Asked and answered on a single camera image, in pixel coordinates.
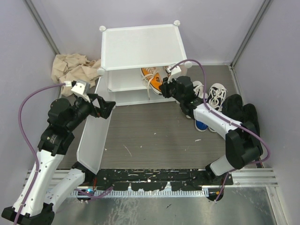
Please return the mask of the white cabinet door panel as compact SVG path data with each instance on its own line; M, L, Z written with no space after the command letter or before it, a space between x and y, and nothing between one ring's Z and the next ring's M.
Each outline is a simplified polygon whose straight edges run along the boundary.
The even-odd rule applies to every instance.
M77 161L94 174L97 174L100 169L110 120L111 115L108 119L89 115L79 142Z

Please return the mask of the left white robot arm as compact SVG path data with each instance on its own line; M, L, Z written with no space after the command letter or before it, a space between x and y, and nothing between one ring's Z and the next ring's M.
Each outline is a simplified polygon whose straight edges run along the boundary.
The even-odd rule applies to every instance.
M50 225L55 212L78 185L90 185L100 164L78 158L67 176L51 192L47 192L54 172L74 139L73 131L88 116L108 119L116 103L105 101L98 94L76 97L74 104L65 98L54 100L48 111L48 127L43 132L35 152L35 164L28 181L13 206L4 208L2 217L19 225Z

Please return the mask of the orange sneaker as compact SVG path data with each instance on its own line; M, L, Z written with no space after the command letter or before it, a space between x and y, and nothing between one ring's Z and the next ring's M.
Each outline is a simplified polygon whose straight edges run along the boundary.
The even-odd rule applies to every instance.
M141 73L143 80L151 81L158 74L158 69L156 67L143 67Z
M144 76L144 80L146 81L148 98L150 98L150 89L152 89L155 94L162 95L162 92L159 88L162 85L162 79L158 72L147 73Z

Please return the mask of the black white sneaker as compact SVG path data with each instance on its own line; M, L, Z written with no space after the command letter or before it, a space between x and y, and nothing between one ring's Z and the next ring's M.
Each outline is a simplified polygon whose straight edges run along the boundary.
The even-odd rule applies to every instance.
M194 81L193 82L194 92L195 95L201 99L205 97L207 99L208 94L204 92L204 85L200 81Z
M216 111L222 111L226 99L227 89L220 83L213 84L208 93L207 102Z

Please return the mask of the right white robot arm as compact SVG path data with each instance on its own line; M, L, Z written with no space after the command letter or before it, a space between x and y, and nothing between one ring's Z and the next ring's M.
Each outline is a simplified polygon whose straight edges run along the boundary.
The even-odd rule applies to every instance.
M258 159L263 149L253 123L233 120L212 108L207 98L199 95L199 89L190 77L163 79L160 90L163 97L174 98L182 112L216 131L225 140L225 154L205 167L206 180L215 185L222 175L238 170Z

